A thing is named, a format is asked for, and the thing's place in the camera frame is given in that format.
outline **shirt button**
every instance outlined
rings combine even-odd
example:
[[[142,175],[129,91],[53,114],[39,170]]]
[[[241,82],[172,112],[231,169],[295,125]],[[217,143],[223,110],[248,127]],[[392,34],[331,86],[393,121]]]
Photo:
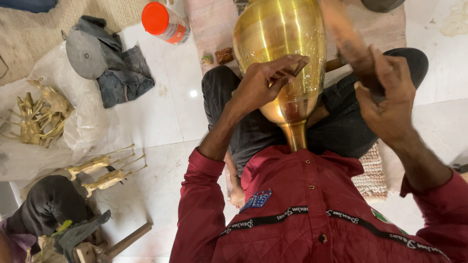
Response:
[[[325,236],[325,234],[319,235],[319,241],[320,241],[320,243],[323,244],[323,243],[327,242],[327,240],[328,240],[328,239],[327,239],[327,236]]]

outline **jute mat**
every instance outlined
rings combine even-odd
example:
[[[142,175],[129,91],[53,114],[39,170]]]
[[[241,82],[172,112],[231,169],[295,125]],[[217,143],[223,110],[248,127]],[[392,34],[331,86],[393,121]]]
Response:
[[[68,33],[80,16],[104,18],[110,33],[119,32],[139,23],[141,11],[149,2],[58,0],[55,8],[39,14],[0,7],[0,56],[9,67],[0,79],[0,86],[28,76],[34,64],[63,41],[60,30]]]
[[[368,203],[384,202],[388,192],[377,143],[359,161],[364,173],[351,178],[352,182]]]

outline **orange lid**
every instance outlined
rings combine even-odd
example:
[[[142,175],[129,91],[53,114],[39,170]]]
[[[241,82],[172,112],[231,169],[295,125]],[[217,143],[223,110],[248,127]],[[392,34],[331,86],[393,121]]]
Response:
[[[169,25],[168,10],[161,3],[150,2],[141,13],[141,22],[148,33],[162,35]]]

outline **wooden handle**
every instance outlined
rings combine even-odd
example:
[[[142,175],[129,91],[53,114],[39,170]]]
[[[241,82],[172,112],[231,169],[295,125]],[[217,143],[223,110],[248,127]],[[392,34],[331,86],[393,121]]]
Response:
[[[107,250],[106,255],[108,259],[112,259],[120,254],[122,251],[126,250],[130,245],[135,243],[140,237],[144,236],[152,229],[151,223],[146,223],[142,227],[138,228],[135,232],[131,233],[126,238],[122,239],[115,246]]]

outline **brass vase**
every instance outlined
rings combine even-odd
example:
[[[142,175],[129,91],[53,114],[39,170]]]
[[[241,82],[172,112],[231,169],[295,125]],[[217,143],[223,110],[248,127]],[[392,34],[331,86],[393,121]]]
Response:
[[[316,0],[250,0],[234,27],[234,55],[245,74],[255,62],[286,54],[309,56],[294,83],[260,108],[286,135],[292,152],[307,148],[306,122],[323,91],[326,38]]]

